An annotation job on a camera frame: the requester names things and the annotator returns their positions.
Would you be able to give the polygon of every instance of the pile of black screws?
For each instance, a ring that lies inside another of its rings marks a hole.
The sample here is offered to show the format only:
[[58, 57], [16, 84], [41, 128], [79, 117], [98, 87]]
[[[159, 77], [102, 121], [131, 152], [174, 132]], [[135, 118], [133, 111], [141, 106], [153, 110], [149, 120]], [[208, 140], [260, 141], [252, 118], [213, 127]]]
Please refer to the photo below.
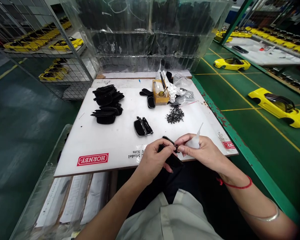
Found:
[[184, 113], [183, 111], [179, 108], [178, 105], [174, 105], [174, 106], [171, 106], [171, 109], [170, 109], [170, 114], [167, 114], [167, 121], [168, 123], [176, 123], [176, 122], [180, 122], [182, 121], [183, 122], [183, 117], [184, 117]]

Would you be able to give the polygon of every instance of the red label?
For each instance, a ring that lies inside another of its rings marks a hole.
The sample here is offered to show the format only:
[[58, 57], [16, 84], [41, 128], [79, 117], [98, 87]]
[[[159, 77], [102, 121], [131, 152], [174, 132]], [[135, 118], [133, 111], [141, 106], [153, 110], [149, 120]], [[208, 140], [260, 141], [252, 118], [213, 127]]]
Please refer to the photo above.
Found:
[[105, 163], [108, 162], [108, 157], [109, 153], [82, 156], [79, 157], [77, 166]]
[[222, 142], [225, 148], [236, 148], [232, 142]]

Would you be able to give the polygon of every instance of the white work shirt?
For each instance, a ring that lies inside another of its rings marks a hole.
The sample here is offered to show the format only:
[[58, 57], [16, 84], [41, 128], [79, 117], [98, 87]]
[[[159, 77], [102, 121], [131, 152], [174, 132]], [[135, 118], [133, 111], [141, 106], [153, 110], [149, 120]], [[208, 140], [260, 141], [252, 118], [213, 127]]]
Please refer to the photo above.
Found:
[[123, 223], [116, 239], [222, 239], [208, 222], [202, 205], [179, 189], [173, 204], [160, 193], [144, 210]]

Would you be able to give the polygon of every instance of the person's left hand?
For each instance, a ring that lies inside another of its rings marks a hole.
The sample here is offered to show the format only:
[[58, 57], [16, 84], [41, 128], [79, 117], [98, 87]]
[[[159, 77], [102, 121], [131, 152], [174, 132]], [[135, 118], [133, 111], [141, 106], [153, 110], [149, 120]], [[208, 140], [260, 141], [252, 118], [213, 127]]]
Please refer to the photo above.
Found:
[[[159, 145], [163, 144], [166, 147], [158, 152]], [[149, 185], [152, 180], [159, 174], [164, 167], [168, 172], [172, 173], [172, 169], [165, 163], [167, 158], [173, 153], [176, 148], [166, 139], [158, 139], [147, 145], [144, 150], [139, 166], [134, 172], [134, 175], [141, 178], [144, 183]]]

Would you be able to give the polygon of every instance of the plastic bag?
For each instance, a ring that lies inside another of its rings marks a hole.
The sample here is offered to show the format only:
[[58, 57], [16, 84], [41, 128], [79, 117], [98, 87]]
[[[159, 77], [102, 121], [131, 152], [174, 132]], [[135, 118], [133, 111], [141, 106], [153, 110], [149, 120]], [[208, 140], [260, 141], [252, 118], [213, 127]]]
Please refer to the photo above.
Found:
[[171, 106], [179, 105], [179, 107], [182, 107], [196, 101], [197, 100], [194, 98], [194, 93], [192, 91], [186, 91], [185, 94], [183, 94], [180, 97], [177, 97], [176, 101], [172, 103]]
[[181, 73], [177, 73], [173, 76], [173, 84], [176, 87], [190, 89], [192, 81], [189, 78], [183, 76]]

